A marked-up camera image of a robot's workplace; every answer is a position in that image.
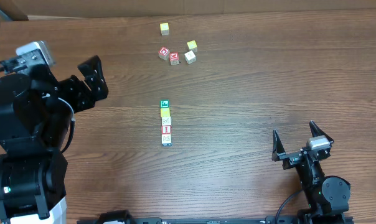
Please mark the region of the yellow block letter B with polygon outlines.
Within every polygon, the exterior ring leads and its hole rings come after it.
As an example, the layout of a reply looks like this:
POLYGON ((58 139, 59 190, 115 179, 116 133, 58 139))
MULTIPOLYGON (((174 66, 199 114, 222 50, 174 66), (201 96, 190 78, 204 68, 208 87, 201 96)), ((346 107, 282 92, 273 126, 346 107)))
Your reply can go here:
POLYGON ((161 108, 160 109, 160 115, 161 117, 170 117, 171 113, 170 113, 170 108, 161 108))

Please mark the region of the red block with circle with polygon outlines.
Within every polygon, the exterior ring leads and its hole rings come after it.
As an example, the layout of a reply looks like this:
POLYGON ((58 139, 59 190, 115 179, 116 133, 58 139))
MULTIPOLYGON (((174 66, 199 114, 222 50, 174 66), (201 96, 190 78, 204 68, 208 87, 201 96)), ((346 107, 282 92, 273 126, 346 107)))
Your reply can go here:
POLYGON ((163 60, 169 59, 170 50, 166 47, 161 47, 161 49, 158 52, 158 55, 163 60))

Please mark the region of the yellow block upper right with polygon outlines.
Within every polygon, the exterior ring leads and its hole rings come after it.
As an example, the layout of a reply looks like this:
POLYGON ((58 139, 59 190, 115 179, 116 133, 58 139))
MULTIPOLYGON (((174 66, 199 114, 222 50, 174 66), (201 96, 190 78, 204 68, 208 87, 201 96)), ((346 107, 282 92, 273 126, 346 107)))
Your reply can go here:
POLYGON ((191 41, 187 42, 187 47, 188 47, 189 51, 197 52, 197 50, 198 50, 197 43, 196 43, 195 40, 191 40, 191 41))

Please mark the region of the red block letter M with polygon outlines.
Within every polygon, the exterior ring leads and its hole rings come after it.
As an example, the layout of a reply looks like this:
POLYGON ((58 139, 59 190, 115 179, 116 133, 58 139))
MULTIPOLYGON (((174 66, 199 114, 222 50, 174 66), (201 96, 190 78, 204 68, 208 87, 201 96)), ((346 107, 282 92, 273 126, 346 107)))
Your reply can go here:
POLYGON ((172 52, 169 54, 169 61, 171 65, 179 65, 179 54, 177 52, 172 52))

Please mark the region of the cardboard back wall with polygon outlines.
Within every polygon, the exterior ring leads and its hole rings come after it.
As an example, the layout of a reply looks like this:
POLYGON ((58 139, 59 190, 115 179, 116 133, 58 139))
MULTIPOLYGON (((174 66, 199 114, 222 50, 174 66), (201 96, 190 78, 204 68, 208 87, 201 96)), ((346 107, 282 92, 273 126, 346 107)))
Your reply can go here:
POLYGON ((376 0, 0 0, 0 10, 14 20, 340 9, 376 9, 376 0))

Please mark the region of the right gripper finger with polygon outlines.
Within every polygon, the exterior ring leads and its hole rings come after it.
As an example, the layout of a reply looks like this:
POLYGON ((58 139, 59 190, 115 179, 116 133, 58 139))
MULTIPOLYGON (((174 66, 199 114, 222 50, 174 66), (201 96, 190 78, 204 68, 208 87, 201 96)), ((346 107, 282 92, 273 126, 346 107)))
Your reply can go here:
POLYGON ((283 144, 281 142, 281 139, 278 135, 278 132, 276 129, 273 130, 273 150, 272 150, 272 161, 282 161, 287 159, 286 151, 283 147, 283 144))
POLYGON ((309 127, 311 130, 312 137, 325 136, 329 142, 334 142, 328 134, 326 134, 313 120, 310 120, 309 127))

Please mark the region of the red block letter I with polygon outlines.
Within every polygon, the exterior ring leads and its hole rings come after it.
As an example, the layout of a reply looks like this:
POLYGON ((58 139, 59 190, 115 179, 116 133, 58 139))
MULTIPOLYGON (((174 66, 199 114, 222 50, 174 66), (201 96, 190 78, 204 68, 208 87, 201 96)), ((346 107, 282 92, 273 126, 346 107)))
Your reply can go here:
POLYGON ((161 126, 161 133, 162 134, 171 134, 171 128, 172 128, 171 125, 161 126))

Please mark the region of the white block right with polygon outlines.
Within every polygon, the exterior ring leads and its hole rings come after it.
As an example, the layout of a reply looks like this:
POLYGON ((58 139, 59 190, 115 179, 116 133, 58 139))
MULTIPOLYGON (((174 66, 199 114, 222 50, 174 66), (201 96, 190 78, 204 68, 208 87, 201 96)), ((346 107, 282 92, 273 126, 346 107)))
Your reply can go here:
POLYGON ((188 64, 192 64, 197 60, 195 53, 191 50, 184 54, 184 58, 188 64))

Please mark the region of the yellow block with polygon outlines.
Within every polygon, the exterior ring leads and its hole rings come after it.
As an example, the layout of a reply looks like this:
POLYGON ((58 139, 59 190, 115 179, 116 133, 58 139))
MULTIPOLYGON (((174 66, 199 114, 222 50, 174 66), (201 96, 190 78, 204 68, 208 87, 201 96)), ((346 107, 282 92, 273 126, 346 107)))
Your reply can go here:
POLYGON ((161 35, 169 35, 170 34, 169 24, 167 22, 161 23, 159 26, 160 26, 161 35))
POLYGON ((197 52, 197 50, 198 50, 197 43, 196 43, 195 40, 191 40, 191 41, 187 42, 187 47, 188 47, 189 51, 197 52))

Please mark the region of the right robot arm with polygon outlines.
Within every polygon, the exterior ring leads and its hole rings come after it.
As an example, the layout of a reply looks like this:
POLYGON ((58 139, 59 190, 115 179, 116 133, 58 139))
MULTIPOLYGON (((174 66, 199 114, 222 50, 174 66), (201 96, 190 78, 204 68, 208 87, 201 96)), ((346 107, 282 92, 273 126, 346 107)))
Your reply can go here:
POLYGON ((290 195, 279 207, 273 222, 280 223, 284 206, 303 192, 309 208, 298 210, 296 217, 286 223, 352 223, 344 213, 349 210, 350 183, 345 179, 326 176, 320 162, 331 156, 333 138, 327 135, 314 121, 309 122, 312 137, 298 152, 286 153, 277 130, 273 130, 272 160, 281 161, 282 167, 296 169, 302 189, 290 195))

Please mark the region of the green letter block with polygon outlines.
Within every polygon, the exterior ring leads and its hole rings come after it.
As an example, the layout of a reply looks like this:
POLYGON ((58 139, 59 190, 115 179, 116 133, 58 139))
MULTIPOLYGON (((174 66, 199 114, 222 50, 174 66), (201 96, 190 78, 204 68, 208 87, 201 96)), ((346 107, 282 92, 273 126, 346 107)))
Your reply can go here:
POLYGON ((160 108, 168 108, 168 107, 170 107, 169 100, 161 100, 160 101, 160 108))

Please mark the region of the white block with blue side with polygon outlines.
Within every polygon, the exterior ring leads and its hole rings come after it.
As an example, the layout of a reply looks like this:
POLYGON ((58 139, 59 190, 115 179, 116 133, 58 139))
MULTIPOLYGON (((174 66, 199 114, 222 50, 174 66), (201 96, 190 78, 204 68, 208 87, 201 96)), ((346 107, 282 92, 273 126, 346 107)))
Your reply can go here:
POLYGON ((163 146, 172 146, 172 136, 170 134, 162 134, 161 144, 163 146))

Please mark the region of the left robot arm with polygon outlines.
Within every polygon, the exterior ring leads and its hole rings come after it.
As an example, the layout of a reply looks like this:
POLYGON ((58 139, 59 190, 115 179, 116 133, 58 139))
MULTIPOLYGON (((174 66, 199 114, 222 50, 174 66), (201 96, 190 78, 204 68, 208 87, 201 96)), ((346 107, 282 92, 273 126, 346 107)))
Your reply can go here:
POLYGON ((64 152, 75 113, 108 96, 101 60, 78 66, 83 80, 57 80, 38 50, 1 61, 0 221, 24 215, 44 220, 66 196, 64 152))

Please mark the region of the white block green side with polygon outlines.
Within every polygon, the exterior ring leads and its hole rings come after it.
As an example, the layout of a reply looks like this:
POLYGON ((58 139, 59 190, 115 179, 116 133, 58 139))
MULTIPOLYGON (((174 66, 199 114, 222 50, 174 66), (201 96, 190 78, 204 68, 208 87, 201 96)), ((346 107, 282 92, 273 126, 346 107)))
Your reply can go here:
POLYGON ((171 117, 170 116, 162 117, 161 124, 162 126, 171 126, 171 117))

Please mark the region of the yellow block far top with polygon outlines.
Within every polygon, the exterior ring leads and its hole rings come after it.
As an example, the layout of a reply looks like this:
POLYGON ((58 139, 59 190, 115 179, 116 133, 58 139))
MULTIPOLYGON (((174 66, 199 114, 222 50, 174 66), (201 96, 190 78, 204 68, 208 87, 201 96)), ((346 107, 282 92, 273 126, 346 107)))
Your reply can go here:
POLYGON ((159 26, 160 26, 161 35, 169 35, 170 34, 169 24, 167 22, 161 23, 159 26))

